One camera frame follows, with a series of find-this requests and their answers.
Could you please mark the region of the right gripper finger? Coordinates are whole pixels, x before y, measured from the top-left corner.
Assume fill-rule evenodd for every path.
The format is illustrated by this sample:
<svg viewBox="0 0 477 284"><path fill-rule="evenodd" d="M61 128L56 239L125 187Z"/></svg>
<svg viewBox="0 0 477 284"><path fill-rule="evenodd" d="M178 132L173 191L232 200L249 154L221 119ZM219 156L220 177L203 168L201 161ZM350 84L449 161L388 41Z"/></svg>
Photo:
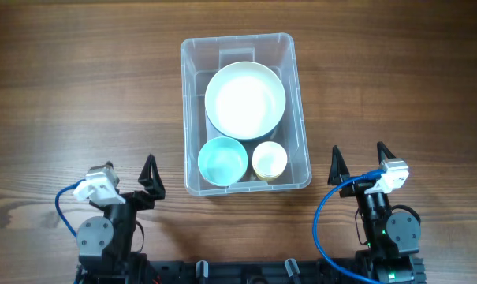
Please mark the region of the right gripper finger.
<svg viewBox="0 0 477 284"><path fill-rule="evenodd" d="M332 148L332 159L328 176L328 185L339 185L350 178L348 167L337 145Z"/></svg>
<svg viewBox="0 0 477 284"><path fill-rule="evenodd" d="M381 163L386 159L395 159L396 156L385 146L382 141L377 143L378 161Z"/></svg>

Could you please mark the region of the cream cup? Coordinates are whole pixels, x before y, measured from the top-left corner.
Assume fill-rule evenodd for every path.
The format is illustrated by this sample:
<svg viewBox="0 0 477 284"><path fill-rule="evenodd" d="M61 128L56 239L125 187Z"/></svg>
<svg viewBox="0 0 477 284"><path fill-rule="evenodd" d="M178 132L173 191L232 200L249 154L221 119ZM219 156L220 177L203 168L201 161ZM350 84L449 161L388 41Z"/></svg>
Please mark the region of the cream cup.
<svg viewBox="0 0 477 284"><path fill-rule="evenodd" d="M256 174L265 178L281 175L288 162L286 150L278 143L267 141L259 144L252 155L252 166Z"/></svg>

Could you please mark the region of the green bowl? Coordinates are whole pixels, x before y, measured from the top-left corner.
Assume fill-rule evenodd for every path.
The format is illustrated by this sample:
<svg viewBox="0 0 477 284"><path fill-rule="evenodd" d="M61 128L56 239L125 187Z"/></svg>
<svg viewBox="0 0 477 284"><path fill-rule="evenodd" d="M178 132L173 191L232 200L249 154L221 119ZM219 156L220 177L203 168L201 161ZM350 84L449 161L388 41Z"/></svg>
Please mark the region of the green bowl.
<svg viewBox="0 0 477 284"><path fill-rule="evenodd" d="M226 187L237 183L248 169L248 153L238 140L220 136L207 141L199 151L198 168L203 179Z"/></svg>

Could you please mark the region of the cream plate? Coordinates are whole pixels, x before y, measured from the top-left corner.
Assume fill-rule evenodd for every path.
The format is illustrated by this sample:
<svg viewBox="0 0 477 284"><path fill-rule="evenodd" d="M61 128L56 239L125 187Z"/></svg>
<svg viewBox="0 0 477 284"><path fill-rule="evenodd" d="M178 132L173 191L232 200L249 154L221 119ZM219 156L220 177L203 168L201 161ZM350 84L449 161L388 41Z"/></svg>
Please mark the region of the cream plate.
<svg viewBox="0 0 477 284"><path fill-rule="evenodd" d="M217 71L205 91L206 114L222 133L237 138L262 136L285 112L280 78L257 62L235 62Z"/></svg>

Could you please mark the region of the yellow cup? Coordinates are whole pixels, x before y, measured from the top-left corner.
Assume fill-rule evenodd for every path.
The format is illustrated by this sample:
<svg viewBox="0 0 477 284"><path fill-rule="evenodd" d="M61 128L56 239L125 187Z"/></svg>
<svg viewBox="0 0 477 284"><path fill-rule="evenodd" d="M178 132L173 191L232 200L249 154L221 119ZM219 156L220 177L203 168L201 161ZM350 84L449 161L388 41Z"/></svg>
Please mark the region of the yellow cup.
<svg viewBox="0 0 477 284"><path fill-rule="evenodd" d="M266 181L266 182L270 182L270 181L273 181L277 178L280 177L280 174L279 175L275 175L275 176L267 176L267 175L261 175L261 174L257 174L256 175L257 178L261 181Z"/></svg>

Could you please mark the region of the blue plate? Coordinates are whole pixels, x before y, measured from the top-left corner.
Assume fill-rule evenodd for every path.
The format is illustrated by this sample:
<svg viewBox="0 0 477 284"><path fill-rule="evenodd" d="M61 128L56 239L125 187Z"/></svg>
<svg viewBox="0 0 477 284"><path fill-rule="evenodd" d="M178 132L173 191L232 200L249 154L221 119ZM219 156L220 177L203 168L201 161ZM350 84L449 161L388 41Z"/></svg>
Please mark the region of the blue plate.
<svg viewBox="0 0 477 284"><path fill-rule="evenodd" d="M266 133L262 136L257 136L257 137L253 137L253 138L237 138L237 137L234 137L234 136L226 135L226 134L222 133L221 131L219 131L215 127L215 125L210 121L207 114L205 114L205 119L206 119L205 123L206 123L206 131L207 131L207 139L208 140L210 140L212 138L220 137L220 136L230 137L230 138L233 138L235 140L239 140L240 142L252 142L252 141L257 141L257 140L265 140L265 139L269 139L269 138L275 136L277 131L278 131L278 126L280 125L280 124L277 124L275 127L272 128L271 131L269 131L268 133Z"/></svg>

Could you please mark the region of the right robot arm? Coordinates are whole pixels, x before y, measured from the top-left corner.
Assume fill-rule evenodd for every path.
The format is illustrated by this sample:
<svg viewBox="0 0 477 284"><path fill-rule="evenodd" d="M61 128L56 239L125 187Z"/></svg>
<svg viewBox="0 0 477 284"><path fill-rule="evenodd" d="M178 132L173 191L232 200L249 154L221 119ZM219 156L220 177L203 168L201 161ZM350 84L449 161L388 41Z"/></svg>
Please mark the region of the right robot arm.
<svg viewBox="0 0 477 284"><path fill-rule="evenodd" d="M411 207L392 206L388 195L404 185L407 163L396 157L383 142L377 143L378 169L362 178L353 177L341 151L332 148L328 184L341 198L357 201L355 219L361 219L367 248L352 259L325 260L322 273L334 283L425 283L423 259L417 258L421 218Z"/></svg>

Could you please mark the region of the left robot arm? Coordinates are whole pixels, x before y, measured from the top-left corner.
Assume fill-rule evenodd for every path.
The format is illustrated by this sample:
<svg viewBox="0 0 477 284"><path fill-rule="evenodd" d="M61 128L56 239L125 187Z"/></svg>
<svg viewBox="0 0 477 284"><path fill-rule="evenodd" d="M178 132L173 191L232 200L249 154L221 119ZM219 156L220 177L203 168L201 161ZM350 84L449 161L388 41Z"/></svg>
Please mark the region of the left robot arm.
<svg viewBox="0 0 477 284"><path fill-rule="evenodd" d="M76 232L79 252L78 283L161 283L161 275L139 249L133 235L142 225L140 211L151 210L166 190L155 157L149 155L138 178L140 191L120 193L119 177L111 162L92 167L73 195L103 212L84 221Z"/></svg>

